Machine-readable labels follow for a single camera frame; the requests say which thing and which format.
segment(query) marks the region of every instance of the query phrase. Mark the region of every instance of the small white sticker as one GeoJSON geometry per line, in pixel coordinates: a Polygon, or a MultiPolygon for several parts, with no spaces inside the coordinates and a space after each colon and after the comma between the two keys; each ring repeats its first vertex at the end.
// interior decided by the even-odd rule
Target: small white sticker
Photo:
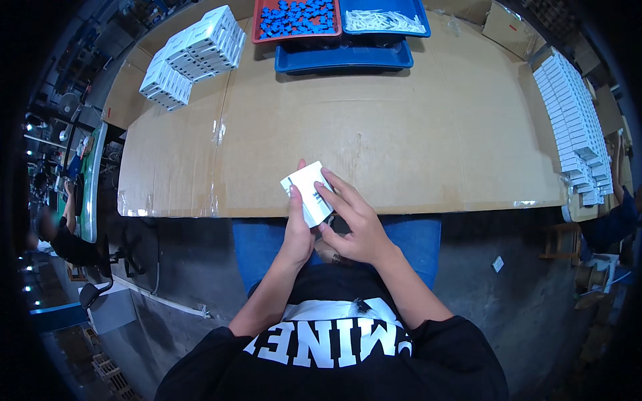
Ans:
{"type": "Polygon", "coordinates": [[[492,263],[492,268],[499,273],[500,269],[504,266],[504,261],[501,259],[501,256],[498,256],[497,259],[492,263]]]}

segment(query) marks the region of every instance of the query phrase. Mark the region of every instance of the stack of white boxes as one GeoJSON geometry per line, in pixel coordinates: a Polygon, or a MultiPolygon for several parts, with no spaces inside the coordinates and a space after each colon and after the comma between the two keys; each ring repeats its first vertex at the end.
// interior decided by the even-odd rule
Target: stack of white boxes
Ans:
{"type": "Polygon", "coordinates": [[[238,68],[245,37],[229,6],[207,12],[154,55],[139,92],[170,112],[185,107],[194,83],[238,68]]]}
{"type": "Polygon", "coordinates": [[[581,75],[557,51],[535,71],[568,176],[584,206],[604,203],[613,193],[611,158],[595,107],[581,75]]]}

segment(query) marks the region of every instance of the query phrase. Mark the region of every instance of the hand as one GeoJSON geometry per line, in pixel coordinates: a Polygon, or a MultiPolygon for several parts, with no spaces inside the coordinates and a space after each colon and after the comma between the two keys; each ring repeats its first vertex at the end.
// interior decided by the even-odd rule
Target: hand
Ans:
{"type": "Polygon", "coordinates": [[[334,189],[338,190],[340,196],[329,191],[320,182],[315,182],[315,188],[323,199],[334,207],[339,216],[343,217],[352,231],[341,238],[329,225],[321,223],[319,231],[323,240],[341,256],[373,266],[395,253],[398,250],[397,246],[386,235],[377,213],[357,190],[326,168],[322,168],[321,173],[334,189]]]}
{"type": "MultiPolygon", "coordinates": [[[[299,160],[297,170],[306,166],[304,159],[299,160]]],[[[290,186],[290,205],[285,238],[277,259],[287,266],[300,269],[310,259],[315,247],[315,235],[303,218],[303,198],[296,185],[290,186]]]]}
{"type": "Polygon", "coordinates": [[[73,194],[73,185],[71,181],[65,180],[65,192],[67,193],[68,196],[71,196],[73,194]]]}
{"type": "Polygon", "coordinates": [[[624,141],[622,140],[622,136],[618,135],[618,151],[620,153],[620,160],[624,160],[624,154],[626,153],[624,141]]]}

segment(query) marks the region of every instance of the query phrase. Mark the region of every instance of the black t-shirt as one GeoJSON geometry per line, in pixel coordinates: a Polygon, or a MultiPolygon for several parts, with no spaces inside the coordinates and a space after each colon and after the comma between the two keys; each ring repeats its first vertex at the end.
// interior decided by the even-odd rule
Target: black t-shirt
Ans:
{"type": "Polygon", "coordinates": [[[67,228],[67,218],[65,217],[60,219],[58,233],[49,243],[51,243],[51,247],[56,251],[56,254],[69,263],[91,267],[101,262],[96,245],[70,233],[67,228]]]}
{"type": "Polygon", "coordinates": [[[455,316],[408,330],[363,268],[304,268],[283,320],[256,338],[212,330],[167,373],[156,400],[507,400],[482,332],[455,316]]]}

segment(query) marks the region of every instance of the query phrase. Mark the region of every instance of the finger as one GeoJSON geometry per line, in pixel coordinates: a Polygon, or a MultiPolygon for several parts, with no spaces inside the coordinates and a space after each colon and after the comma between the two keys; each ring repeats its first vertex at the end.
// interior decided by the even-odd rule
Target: finger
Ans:
{"type": "Polygon", "coordinates": [[[355,210],[357,210],[358,212],[364,212],[365,208],[369,206],[368,203],[361,197],[359,192],[357,192],[357,190],[353,186],[343,181],[338,175],[334,174],[332,171],[326,169],[325,167],[321,169],[321,174],[323,174],[325,179],[334,188],[337,188],[339,190],[342,198],[345,199],[345,201],[355,210]]]}
{"type": "Polygon", "coordinates": [[[348,241],[342,238],[339,234],[334,232],[332,227],[326,223],[319,224],[319,231],[321,231],[321,236],[326,244],[332,246],[338,253],[342,255],[347,251],[349,245],[348,241]]]}
{"type": "Polygon", "coordinates": [[[337,213],[339,213],[339,216],[343,217],[348,225],[354,223],[355,220],[359,218],[357,212],[355,212],[354,209],[350,205],[348,205],[345,200],[339,197],[339,195],[330,191],[319,181],[315,182],[315,189],[317,190],[319,195],[321,195],[321,197],[326,202],[328,202],[330,206],[332,206],[336,210],[337,213]]]}
{"type": "Polygon", "coordinates": [[[290,186],[290,202],[288,204],[288,217],[292,220],[293,223],[303,222],[303,199],[301,198],[301,192],[296,185],[290,186]]]}

